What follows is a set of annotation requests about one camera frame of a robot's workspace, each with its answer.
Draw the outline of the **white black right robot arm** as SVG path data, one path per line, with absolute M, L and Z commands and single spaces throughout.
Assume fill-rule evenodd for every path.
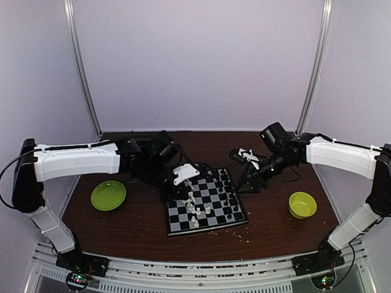
M 362 178 L 371 184 L 368 197 L 320 242 L 316 253 L 294 259 L 299 268 L 330 268 L 345 247 L 390 217 L 390 144 L 357 145 L 311 132 L 293 136 L 278 122 L 267 126 L 259 136 L 270 151 L 269 156 L 261 159 L 244 148 L 230 151 L 230 158 L 246 167 L 236 192 L 247 185 L 250 192 L 259 193 L 268 188 L 271 178 L 300 164 L 312 165 L 318 176 L 329 170 L 354 183 Z

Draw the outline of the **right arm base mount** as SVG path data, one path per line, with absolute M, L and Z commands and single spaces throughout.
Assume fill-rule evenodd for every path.
M 331 261 L 320 261 L 319 253 L 297 256 L 292 265 L 297 277 L 309 276 L 314 287 L 320 290 L 332 289 L 337 284 L 335 269 L 345 264 L 342 256 Z

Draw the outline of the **black white chessboard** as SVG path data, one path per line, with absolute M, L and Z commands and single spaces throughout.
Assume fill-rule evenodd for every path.
M 189 198 L 166 203 L 169 237 L 223 229 L 249 223 L 240 196 L 226 167 L 191 180 Z

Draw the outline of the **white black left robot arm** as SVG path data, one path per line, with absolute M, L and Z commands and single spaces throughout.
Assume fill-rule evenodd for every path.
M 27 215 L 75 271 L 87 267 L 87 256 L 76 234 L 44 198 L 44 182 L 76 175 L 129 174 L 157 188 L 164 200 L 177 200 L 188 196 L 187 180 L 206 173 L 166 131 L 75 145 L 37 145 L 34 139 L 26 139 L 9 164 L 15 166 L 12 202 L 1 203 Z

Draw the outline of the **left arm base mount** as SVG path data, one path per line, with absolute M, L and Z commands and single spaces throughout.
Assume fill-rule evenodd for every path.
M 105 277 L 108 265 L 108 258 L 87 254 L 82 255 L 79 264 L 72 264 L 63 256 L 58 256 L 56 259 L 56 266 L 69 271 L 65 277 L 65 284 L 73 292 L 86 289 L 96 282 L 96 277 Z

